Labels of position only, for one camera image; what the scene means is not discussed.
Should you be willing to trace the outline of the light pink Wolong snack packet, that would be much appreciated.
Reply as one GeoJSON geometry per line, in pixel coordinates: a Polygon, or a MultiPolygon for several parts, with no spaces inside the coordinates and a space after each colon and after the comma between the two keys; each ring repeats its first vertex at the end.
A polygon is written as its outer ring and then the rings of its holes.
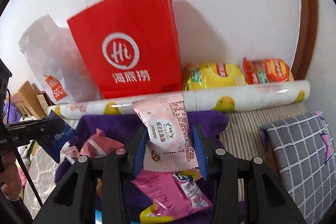
{"type": "Polygon", "coordinates": [[[149,134],[144,170],[178,172],[198,167],[181,93],[149,96],[132,106],[149,134]]]}

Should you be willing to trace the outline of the magenta snack packet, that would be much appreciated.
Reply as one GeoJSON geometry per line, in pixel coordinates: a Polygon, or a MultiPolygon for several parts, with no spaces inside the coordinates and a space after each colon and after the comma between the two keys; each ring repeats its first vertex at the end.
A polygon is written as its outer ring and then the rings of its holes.
{"type": "Polygon", "coordinates": [[[202,175],[195,168],[179,172],[142,170],[133,184],[153,204],[141,212],[139,221],[168,223],[209,209],[212,202],[197,185],[201,178],[202,175]]]}

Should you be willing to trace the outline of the purple towel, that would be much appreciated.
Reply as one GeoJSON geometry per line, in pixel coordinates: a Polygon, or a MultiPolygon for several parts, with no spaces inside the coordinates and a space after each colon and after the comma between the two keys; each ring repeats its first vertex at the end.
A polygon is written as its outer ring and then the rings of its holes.
{"type": "MultiPolygon", "coordinates": [[[[217,139],[217,136],[224,132],[230,121],[229,116],[216,110],[191,111],[187,112],[187,117],[190,130],[192,130],[194,124],[200,124],[206,137],[216,137],[217,139]]],[[[142,122],[136,114],[85,115],[79,120],[70,144],[75,145],[80,150],[84,142],[96,133],[96,129],[102,130],[107,138],[124,144],[127,139],[134,137],[141,124],[142,122]]],[[[60,163],[55,174],[55,184],[62,179],[70,167],[71,163],[67,159],[60,163]]],[[[212,200],[215,183],[206,182],[201,178],[201,181],[197,184],[201,191],[212,200]]],[[[140,213],[149,207],[152,202],[130,181],[125,182],[125,190],[131,223],[139,223],[140,213]]],[[[244,213],[244,201],[241,201],[239,202],[239,223],[244,222],[244,213]]],[[[209,223],[210,216],[211,208],[208,208],[173,223],[209,223]]]]}

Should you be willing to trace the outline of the blue snack packet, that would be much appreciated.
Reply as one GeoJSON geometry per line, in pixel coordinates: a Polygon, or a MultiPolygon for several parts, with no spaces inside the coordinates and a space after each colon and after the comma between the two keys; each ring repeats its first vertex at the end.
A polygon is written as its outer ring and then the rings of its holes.
{"type": "Polygon", "coordinates": [[[64,144],[75,135],[75,129],[53,110],[49,113],[46,121],[49,123],[43,128],[42,135],[37,137],[36,141],[59,164],[60,151],[64,144]]]}

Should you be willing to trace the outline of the striped quilted mattress cover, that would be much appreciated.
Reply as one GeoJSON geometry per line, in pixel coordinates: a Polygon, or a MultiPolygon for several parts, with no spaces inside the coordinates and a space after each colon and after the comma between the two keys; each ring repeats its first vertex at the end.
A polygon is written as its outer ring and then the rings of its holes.
{"type": "MultiPolygon", "coordinates": [[[[289,120],[307,112],[304,103],[279,106],[270,109],[232,113],[225,131],[220,134],[220,141],[228,145],[232,155],[243,159],[251,159],[252,156],[265,156],[265,148],[262,145],[259,127],[270,124],[279,119],[289,120]]],[[[33,183],[45,201],[55,188],[56,172],[60,166],[42,147],[38,147],[32,156],[29,174],[33,183]]]]}

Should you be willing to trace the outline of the white Miniso plastic bag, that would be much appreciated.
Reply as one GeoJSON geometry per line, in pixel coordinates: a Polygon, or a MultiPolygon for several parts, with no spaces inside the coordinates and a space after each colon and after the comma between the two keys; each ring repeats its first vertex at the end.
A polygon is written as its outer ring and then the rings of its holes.
{"type": "Polygon", "coordinates": [[[19,48],[54,104],[100,99],[100,91],[70,30],[58,27],[49,15],[29,26],[19,41],[19,48]]]}

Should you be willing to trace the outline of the yellow chips bag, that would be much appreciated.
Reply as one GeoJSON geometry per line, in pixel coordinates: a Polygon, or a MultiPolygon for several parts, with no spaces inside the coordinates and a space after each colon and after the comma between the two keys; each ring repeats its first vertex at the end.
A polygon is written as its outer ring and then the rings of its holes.
{"type": "Polygon", "coordinates": [[[188,64],[184,70],[184,90],[203,90],[246,85],[244,74],[236,64],[188,64]]]}

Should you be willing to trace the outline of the grey checked fabric pouch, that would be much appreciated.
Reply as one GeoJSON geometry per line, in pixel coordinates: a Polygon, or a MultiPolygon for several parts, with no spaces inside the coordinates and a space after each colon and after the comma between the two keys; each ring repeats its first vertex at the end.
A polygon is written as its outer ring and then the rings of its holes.
{"type": "Polygon", "coordinates": [[[335,142],[322,112],[260,127],[284,188],[307,223],[321,223],[335,202],[335,142]]]}

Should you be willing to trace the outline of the orange chips bag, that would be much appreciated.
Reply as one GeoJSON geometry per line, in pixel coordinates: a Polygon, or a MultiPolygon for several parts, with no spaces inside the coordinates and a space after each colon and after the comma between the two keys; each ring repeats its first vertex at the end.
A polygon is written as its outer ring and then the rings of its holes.
{"type": "Polygon", "coordinates": [[[294,81],[290,67],[281,59],[249,60],[244,57],[242,70],[249,85],[294,81]]]}

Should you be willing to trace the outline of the red paper Haidilao bag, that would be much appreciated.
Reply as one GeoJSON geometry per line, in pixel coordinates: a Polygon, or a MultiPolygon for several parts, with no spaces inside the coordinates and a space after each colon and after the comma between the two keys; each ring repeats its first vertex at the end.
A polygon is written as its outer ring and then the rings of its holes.
{"type": "Polygon", "coordinates": [[[104,98],[182,90],[173,0],[103,0],[67,23],[104,98]]]}

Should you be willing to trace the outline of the brown wooden door frame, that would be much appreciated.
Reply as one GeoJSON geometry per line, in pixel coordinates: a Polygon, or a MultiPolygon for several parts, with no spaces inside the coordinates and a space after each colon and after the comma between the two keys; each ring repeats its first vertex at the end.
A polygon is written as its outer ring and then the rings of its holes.
{"type": "Polygon", "coordinates": [[[291,72],[295,80],[305,79],[314,53],[318,27],[318,0],[301,0],[299,35],[291,72]]]}

